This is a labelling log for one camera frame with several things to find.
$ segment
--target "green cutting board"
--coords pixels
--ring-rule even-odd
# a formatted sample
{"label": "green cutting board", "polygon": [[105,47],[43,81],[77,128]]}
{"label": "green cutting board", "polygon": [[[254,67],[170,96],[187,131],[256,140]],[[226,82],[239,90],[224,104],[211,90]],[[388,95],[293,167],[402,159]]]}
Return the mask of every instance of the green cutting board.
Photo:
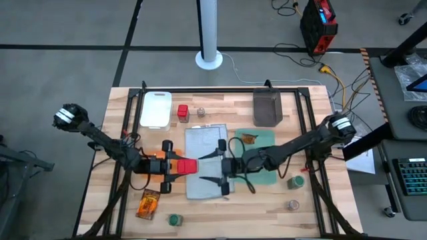
{"label": "green cutting board", "polygon": [[[238,129],[236,130],[235,137],[242,137],[242,133],[257,135],[255,138],[254,144],[246,144],[246,150],[255,149],[258,147],[267,147],[274,145],[274,132],[271,130],[258,130],[258,129]],[[243,154],[242,144],[239,141],[233,140],[234,142],[234,151],[236,157],[241,157]],[[252,184],[258,185],[271,185],[277,183],[277,174],[276,171],[266,171],[262,169],[259,173],[248,174],[248,180]],[[235,182],[245,183],[243,179],[235,178]]]}

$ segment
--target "gray floor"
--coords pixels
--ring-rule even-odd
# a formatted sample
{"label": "gray floor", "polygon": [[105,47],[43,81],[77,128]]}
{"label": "gray floor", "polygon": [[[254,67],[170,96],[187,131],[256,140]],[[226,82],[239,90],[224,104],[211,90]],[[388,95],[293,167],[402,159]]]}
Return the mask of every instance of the gray floor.
{"label": "gray floor", "polygon": [[[416,1],[331,0],[340,33],[332,43],[337,48],[395,47],[423,22],[426,10],[407,26],[396,18]],[[0,2],[0,43],[122,45],[136,0]],[[218,43],[221,46],[273,46],[279,42],[303,46],[298,16],[280,17],[263,0],[219,0]],[[132,45],[197,46],[195,1],[145,0]],[[427,46],[427,41],[420,44]],[[119,51],[0,50],[0,133],[16,149],[29,149],[55,163],[51,173],[31,181],[20,208],[14,237],[60,239],[73,231],[93,152],[87,139],[56,130],[53,115],[64,103],[78,103],[101,123],[109,89],[120,58]],[[298,67],[273,53],[227,53],[236,63],[243,81],[265,79],[321,81],[330,91],[336,82],[317,72],[317,67]],[[290,54],[296,59],[302,53]],[[206,72],[194,64],[195,52],[143,52],[128,55],[120,86],[247,85],[234,75],[232,62],[224,55],[222,66]],[[334,68],[350,84],[365,68],[360,54],[328,53],[322,62]],[[280,85],[307,84],[312,82]],[[371,84],[363,88],[373,93]],[[341,95],[334,97],[341,101]],[[375,96],[354,110],[372,128],[383,123]],[[365,131],[358,119],[355,124]],[[381,208],[389,205],[381,186],[354,183],[354,195],[365,232],[383,237],[425,239],[425,223],[409,222],[398,215],[388,219]]]}

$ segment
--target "pole base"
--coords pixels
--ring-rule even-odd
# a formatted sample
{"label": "pole base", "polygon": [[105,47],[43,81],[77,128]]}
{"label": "pole base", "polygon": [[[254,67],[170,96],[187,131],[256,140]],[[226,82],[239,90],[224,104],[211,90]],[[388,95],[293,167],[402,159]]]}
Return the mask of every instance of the pole base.
{"label": "pole base", "polygon": [[216,51],[216,58],[212,62],[207,62],[201,58],[201,51],[195,56],[195,63],[201,69],[205,70],[214,70],[217,69],[222,64],[222,54],[219,51]]}

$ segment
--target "white paper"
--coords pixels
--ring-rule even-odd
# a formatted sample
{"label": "white paper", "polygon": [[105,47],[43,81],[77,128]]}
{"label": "white paper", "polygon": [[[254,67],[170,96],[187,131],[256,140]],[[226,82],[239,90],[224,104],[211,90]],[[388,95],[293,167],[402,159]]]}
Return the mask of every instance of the white paper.
{"label": "white paper", "polygon": [[[218,147],[218,139],[227,139],[226,125],[191,128],[185,130],[185,156],[197,159],[212,153]],[[199,177],[222,177],[221,157],[198,160],[199,171],[186,176],[185,192],[188,199],[212,199],[222,197],[218,184]],[[229,181],[230,193],[234,181]]]}
{"label": "white paper", "polygon": [[[352,144],[359,139],[359,137],[354,137],[352,142],[349,144]],[[346,161],[346,165],[348,170],[375,174],[374,154],[372,149],[369,149],[359,156]]]}

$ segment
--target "red container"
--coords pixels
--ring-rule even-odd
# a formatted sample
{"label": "red container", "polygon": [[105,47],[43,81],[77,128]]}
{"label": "red container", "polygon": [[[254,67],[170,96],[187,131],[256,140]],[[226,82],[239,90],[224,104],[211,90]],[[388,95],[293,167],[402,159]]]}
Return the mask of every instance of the red container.
{"label": "red container", "polygon": [[188,123],[189,121],[189,111],[187,105],[179,105],[177,116],[180,123]]}

